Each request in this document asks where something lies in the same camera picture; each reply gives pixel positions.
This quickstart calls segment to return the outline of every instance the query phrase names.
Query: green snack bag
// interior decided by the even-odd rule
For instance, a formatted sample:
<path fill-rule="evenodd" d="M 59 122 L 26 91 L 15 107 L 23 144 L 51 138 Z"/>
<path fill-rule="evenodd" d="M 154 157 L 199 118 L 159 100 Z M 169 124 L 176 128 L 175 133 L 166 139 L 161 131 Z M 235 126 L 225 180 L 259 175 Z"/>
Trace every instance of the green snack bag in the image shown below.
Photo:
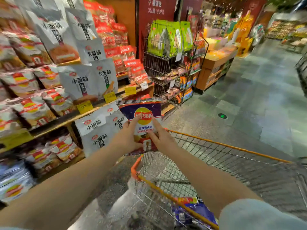
<path fill-rule="evenodd" d="M 172 57 L 182 51 L 182 35 L 180 22 L 168 22 L 169 44 L 166 42 L 166 55 Z"/>
<path fill-rule="evenodd" d="M 167 34 L 168 21 L 155 20 L 152 22 L 148 35 L 147 51 L 157 56 L 163 56 Z"/>
<path fill-rule="evenodd" d="M 190 29 L 190 22 L 180 22 L 182 30 L 183 50 L 190 50 L 193 46 L 193 36 Z"/>

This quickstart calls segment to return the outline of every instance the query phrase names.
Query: forearm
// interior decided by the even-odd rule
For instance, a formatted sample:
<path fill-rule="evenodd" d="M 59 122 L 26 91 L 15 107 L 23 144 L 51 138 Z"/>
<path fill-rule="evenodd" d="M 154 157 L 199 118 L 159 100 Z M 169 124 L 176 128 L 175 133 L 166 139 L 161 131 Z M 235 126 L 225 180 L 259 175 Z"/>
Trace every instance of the forearm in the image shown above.
<path fill-rule="evenodd" d="M 93 190 L 122 154 L 102 148 L 52 176 L 0 212 L 0 226 L 66 230 Z"/>
<path fill-rule="evenodd" d="M 216 217 L 228 204 L 243 198 L 262 200 L 235 177 L 193 156 L 186 150 L 170 151 L 167 155 L 187 177 L 198 195 Z"/>

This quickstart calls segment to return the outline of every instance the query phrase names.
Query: finger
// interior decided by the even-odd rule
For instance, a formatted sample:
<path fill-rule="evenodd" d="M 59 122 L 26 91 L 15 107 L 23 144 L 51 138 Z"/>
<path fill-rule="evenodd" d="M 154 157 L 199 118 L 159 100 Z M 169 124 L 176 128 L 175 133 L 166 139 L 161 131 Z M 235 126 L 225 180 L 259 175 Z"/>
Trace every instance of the finger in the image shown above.
<path fill-rule="evenodd" d="M 156 120 L 155 117 L 151 117 L 151 120 L 154 124 L 155 129 L 157 130 L 158 133 L 164 131 L 164 128 L 161 126 L 161 124 L 158 122 L 158 120 Z"/>
<path fill-rule="evenodd" d="M 152 131 L 148 132 L 148 135 L 150 136 L 151 140 L 154 142 L 155 145 L 157 145 L 159 143 L 159 138 L 156 136 L 155 133 L 153 133 Z"/>
<path fill-rule="evenodd" d="M 139 114 L 139 115 L 135 116 L 133 120 L 131 120 L 131 122 L 129 124 L 129 129 L 131 129 L 132 132 L 134 132 L 136 124 L 138 123 L 138 121 L 141 118 L 142 118 L 142 114 Z"/>
<path fill-rule="evenodd" d="M 128 128 L 128 127 L 129 127 L 129 121 L 126 121 L 126 122 L 123 124 L 122 127 L 123 127 L 123 128 Z"/>
<path fill-rule="evenodd" d="M 139 149 L 139 148 L 142 148 L 143 147 L 143 144 L 142 143 L 135 143 L 134 144 L 134 149 Z"/>

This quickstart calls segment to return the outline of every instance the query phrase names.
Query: yellow price tag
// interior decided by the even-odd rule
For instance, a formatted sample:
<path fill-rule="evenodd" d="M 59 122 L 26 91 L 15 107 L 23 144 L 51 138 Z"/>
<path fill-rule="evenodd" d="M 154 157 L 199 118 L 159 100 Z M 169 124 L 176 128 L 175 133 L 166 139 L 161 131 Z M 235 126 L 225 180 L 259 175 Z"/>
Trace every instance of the yellow price tag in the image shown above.
<path fill-rule="evenodd" d="M 84 113 L 94 109 L 93 105 L 90 102 L 90 100 L 87 100 L 87 101 L 85 101 L 85 102 L 83 102 L 81 104 L 78 104 L 77 108 L 78 108 L 80 114 L 84 114 Z"/>
<path fill-rule="evenodd" d="M 135 86 L 126 87 L 125 93 L 128 95 L 136 94 L 136 87 Z"/>
<path fill-rule="evenodd" d="M 22 128 L 8 136 L 2 137 L 0 143 L 4 144 L 5 148 L 1 149 L 4 151 L 10 150 L 14 147 L 22 145 L 26 142 L 31 141 L 34 137 L 29 133 L 26 128 Z"/>
<path fill-rule="evenodd" d="M 115 101 L 117 99 L 117 97 L 116 97 L 114 92 L 107 93 L 103 97 L 106 100 L 106 103 L 113 102 L 113 101 Z"/>

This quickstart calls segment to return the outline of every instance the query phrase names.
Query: hand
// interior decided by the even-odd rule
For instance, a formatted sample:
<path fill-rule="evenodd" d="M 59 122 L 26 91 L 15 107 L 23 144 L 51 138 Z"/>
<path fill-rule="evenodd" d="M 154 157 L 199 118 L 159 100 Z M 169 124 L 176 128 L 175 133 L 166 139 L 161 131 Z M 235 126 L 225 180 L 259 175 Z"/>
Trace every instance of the hand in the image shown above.
<path fill-rule="evenodd" d="M 171 152 L 177 151 L 176 148 L 181 149 L 175 141 L 175 138 L 172 137 L 154 117 L 151 118 L 151 121 L 158 131 L 159 138 L 152 131 L 148 132 L 148 134 L 160 152 L 169 157 Z"/>
<path fill-rule="evenodd" d="M 118 152 L 120 156 L 143 147 L 142 143 L 134 142 L 133 138 L 136 124 L 141 118 L 142 114 L 139 114 L 130 122 L 130 124 L 129 121 L 125 122 L 122 129 L 112 138 L 109 146 L 113 151 Z"/>

